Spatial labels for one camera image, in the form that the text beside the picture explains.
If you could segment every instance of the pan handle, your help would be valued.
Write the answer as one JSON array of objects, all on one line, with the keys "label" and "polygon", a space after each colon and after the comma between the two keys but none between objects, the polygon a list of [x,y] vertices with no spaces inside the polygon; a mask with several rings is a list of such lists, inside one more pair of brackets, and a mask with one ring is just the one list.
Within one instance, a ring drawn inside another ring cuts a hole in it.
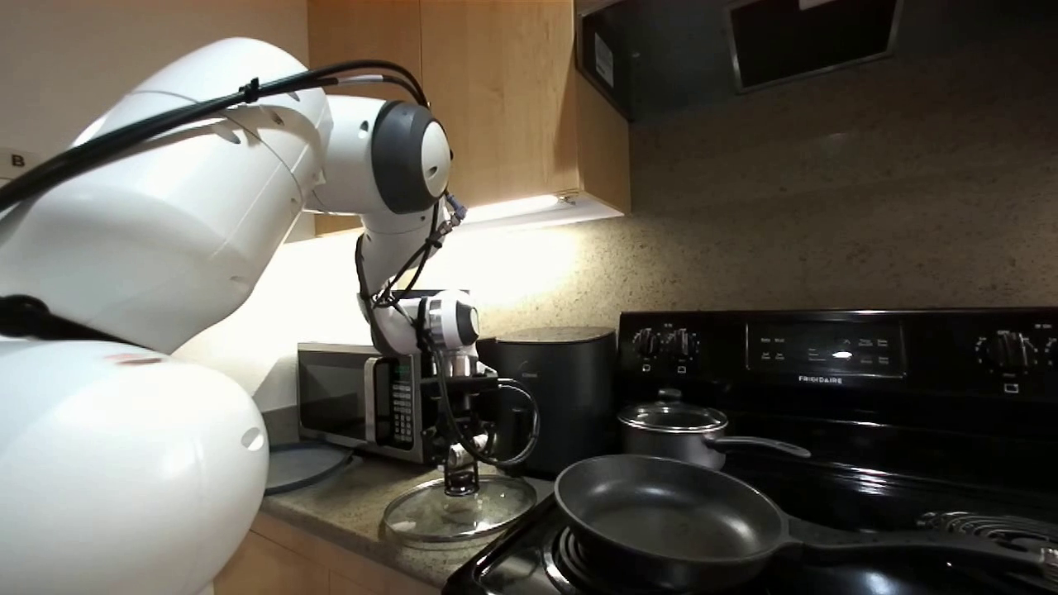
[{"label": "pan handle", "polygon": [[935,554],[935,558],[966,558],[993,563],[1014,572],[1043,572],[1047,580],[1058,580],[1058,546],[1043,548],[1002,548],[987,540],[953,536],[953,531],[843,531],[817,524],[798,514],[786,514],[790,541],[784,548],[814,554],[814,558],[863,558],[863,554]]},{"label": "pan handle", "polygon": [[814,453],[801,444],[784,444],[784,439],[764,439],[764,437],[711,437],[703,434],[702,437],[707,447],[760,447],[760,448],[780,448],[786,455],[801,455],[801,458],[809,458]]}]

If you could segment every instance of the kitchen cabinet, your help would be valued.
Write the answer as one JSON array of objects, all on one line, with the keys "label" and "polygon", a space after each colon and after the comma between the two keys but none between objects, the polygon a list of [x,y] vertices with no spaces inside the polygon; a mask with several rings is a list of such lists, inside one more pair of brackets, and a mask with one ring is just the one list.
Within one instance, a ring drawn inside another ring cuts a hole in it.
[{"label": "kitchen cabinet", "polygon": [[434,595],[441,587],[262,513],[215,595]]},{"label": "kitchen cabinet", "polygon": [[571,195],[627,211],[627,123],[575,73],[571,43],[575,0],[308,0],[313,67],[369,57],[419,76],[461,202]]}]

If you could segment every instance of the pot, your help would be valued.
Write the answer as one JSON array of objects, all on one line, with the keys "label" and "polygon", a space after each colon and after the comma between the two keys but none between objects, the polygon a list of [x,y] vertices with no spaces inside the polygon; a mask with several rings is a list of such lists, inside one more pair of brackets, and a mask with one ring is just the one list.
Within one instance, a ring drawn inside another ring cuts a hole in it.
[{"label": "pot", "polygon": [[750,580],[773,554],[868,558],[935,554],[1047,576],[1056,554],[1011,553],[953,531],[840,531],[786,514],[753,484],[665,455],[596,455],[567,467],[557,503],[582,554],[626,578],[672,590],[725,590]]},{"label": "pot", "polygon": [[688,407],[680,399],[626,407],[618,421],[626,453],[672,455],[711,468],[725,467],[729,447],[760,447],[805,458],[809,455],[809,448],[784,439],[729,437],[729,416],[720,410]]}]

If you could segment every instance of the black frying pan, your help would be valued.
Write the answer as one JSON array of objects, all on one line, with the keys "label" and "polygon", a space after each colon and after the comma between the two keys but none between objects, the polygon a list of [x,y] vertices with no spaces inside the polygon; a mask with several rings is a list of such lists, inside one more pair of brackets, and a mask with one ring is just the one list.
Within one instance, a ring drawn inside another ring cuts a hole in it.
[{"label": "black frying pan", "polygon": [[987,558],[1043,572],[1044,553],[1011,553],[949,531],[840,531],[786,514],[753,484],[680,458],[596,455],[557,479],[557,503],[605,567],[652,576],[665,587],[735,587],[777,553]]}]

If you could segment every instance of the black stove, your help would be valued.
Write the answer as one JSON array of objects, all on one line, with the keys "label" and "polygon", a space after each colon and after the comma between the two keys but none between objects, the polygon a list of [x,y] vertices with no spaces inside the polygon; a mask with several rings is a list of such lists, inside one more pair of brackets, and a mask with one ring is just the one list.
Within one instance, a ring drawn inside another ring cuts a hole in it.
[{"label": "black stove", "polygon": [[[809,458],[735,447],[725,464],[790,514],[1058,558],[1058,306],[638,311],[622,313],[616,386],[622,403],[719,407],[729,434],[808,447]],[[546,500],[447,590],[665,587],[600,558]],[[777,554],[736,590],[1022,595],[1058,590],[1058,578],[918,554]]]}]

